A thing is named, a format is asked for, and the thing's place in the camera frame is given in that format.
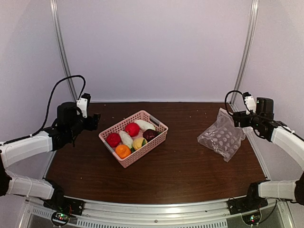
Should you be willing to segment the pink plastic basket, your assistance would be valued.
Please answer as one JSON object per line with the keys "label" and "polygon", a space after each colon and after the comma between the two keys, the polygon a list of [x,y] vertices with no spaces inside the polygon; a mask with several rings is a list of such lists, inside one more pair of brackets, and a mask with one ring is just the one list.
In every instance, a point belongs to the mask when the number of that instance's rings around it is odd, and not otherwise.
{"label": "pink plastic basket", "polygon": [[[153,124],[156,128],[156,131],[158,132],[158,136],[155,137],[150,142],[147,142],[146,145],[144,145],[142,148],[135,150],[133,147],[131,149],[131,154],[121,159],[116,153],[115,153],[115,147],[112,148],[110,145],[106,142],[106,138],[110,133],[118,133],[120,131],[124,131],[125,127],[129,123],[134,123],[135,120],[145,120],[147,122],[150,122]],[[126,119],[120,121],[119,123],[107,128],[106,130],[102,131],[99,134],[100,140],[104,143],[107,150],[116,158],[116,160],[124,167],[127,168],[140,158],[142,158],[144,155],[149,153],[151,150],[155,149],[158,145],[163,143],[166,140],[168,127],[163,124],[161,121],[159,121],[157,118],[146,112],[145,110],[141,110],[139,112],[136,112],[135,114],[127,117]],[[143,136],[144,131],[140,129],[139,134],[135,137],[132,137],[133,141],[137,138],[140,138]]]}

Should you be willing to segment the red toy fruit front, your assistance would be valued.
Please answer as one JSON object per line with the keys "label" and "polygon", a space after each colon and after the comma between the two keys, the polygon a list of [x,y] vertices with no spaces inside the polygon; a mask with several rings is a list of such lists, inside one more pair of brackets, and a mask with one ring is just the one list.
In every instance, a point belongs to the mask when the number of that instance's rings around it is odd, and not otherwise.
{"label": "red toy fruit front", "polygon": [[110,147],[114,148],[117,147],[121,142],[121,137],[118,133],[110,133],[106,138],[106,142],[110,145]]}

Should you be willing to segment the red toy fruit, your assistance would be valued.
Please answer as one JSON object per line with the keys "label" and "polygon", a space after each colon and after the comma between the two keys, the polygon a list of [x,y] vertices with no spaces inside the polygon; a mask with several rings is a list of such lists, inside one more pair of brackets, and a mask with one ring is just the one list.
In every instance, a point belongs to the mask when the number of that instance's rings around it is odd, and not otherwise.
{"label": "red toy fruit", "polygon": [[131,137],[135,137],[139,134],[140,127],[136,123],[129,123],[126,125],[124,131],[128,133]]}
{"label": "red toy fruit", "polygon": [[121,137],[118,133],[110,133],[106,138],[106,142],[110,145],[110,147],[114,148],[117,147],[121,142]]}

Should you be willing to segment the clear zip top bag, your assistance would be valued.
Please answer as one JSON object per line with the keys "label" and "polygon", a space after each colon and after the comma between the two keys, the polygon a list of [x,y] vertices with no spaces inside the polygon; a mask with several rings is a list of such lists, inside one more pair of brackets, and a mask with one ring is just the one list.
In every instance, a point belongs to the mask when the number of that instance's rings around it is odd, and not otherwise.
{"label": "clear zip top bag", "polygon": [[246,135],[242,128],[235,127],[232,117],[220,108],[216,121],[197,137],[197,142],[229,162],[240,148]]}

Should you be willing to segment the orange toy fruit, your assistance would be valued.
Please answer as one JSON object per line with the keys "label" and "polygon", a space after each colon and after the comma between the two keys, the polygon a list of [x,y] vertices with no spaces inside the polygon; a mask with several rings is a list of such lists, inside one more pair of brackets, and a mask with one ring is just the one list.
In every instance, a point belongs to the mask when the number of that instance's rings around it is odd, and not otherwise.
{"label": "orange toy fruit", "polygon": [[124,159],[128,157],[132,152],[127,145],[118,145],[115,149],[115,153],[121,158]]}

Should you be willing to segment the yellow toy fruit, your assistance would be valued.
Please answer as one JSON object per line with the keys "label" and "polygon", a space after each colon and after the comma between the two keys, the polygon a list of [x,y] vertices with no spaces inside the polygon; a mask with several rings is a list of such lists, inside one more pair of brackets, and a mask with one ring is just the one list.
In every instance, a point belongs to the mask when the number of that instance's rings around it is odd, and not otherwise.
{"label": "yellow toy fruit", "polygon": [[138,150],[147,144],[147,140],[143,137],[137,138],[133,141],[133,148]]}

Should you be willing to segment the dark purple toy fruit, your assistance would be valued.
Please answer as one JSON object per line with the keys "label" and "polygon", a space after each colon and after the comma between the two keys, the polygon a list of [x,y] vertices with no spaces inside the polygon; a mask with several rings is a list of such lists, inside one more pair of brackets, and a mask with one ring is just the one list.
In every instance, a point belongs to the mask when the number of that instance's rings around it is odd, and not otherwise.
{"label": "dark purple toy fruit", "polygon": [[153,129],[147,129],[143,134],[142,134],[143,138],[150,142],[151,140],[153,140],[155,137],[158,136],[158,132],[153,130]]}

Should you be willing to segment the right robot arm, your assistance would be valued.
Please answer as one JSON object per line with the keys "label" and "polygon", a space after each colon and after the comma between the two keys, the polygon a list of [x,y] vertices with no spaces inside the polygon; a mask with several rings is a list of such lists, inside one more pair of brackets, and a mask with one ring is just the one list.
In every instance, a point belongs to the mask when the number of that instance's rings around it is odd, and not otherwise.
{"label": "right robot arm", "polygon": [[[257,137],[267,140],[285,151],[304,168],[304,140],[285,123],[274,120],[274,101],[270,98],[254,99],[249,93],[243,95],[246,110],[232,115],[235,127],[252,128]],[[262,199],[289,200],[304,204],[304,176],[298,180],[263,181],[249,185],[243,204],[254,209]]]}

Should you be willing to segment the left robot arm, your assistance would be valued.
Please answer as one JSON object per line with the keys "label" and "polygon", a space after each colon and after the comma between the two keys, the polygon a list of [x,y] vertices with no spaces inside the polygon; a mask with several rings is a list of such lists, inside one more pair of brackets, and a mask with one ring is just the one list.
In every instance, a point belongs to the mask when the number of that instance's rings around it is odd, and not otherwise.
{"label": "left robot arm", "polygon": [[87,115],[87,106],[63,103],[57,108],[57,119],[53,125],[37,134],[21,137],[0,144],[0,194],[21,195],[49,200],[58,211],[68,207],[63,190],[52,181],[38,180],[14,174],[7,168],[21,160],[41,153],[54,152],[67,144],[74,144],[83,131],[98,128],[100,114]]}

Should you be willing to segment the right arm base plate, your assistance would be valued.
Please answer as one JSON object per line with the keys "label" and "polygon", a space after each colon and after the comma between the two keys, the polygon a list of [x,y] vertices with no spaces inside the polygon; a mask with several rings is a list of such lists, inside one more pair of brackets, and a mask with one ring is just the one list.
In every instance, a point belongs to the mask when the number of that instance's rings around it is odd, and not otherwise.
{"label": "right arm base plate", "polygon": [[227,201],[228,210],[230,215],[245,213],[253,210],[259,210],[266,207],[268,202],[264,198],[249,199],[247,196],[241,198],[229,198]]}

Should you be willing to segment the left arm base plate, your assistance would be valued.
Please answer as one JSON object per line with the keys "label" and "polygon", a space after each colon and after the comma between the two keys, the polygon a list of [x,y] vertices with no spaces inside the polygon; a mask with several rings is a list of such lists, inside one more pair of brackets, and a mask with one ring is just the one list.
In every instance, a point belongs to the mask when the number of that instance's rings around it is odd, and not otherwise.
{"label": "left arm base plate", "polygon": [[65,215],[69,215],[71,217],[81,216],[85,202],[79,199],[73,199],[64,197],[63,201],[60,203],[55,203],[54,200],[51,199],[43,199],[43,206],[57,212],[61,212]]}

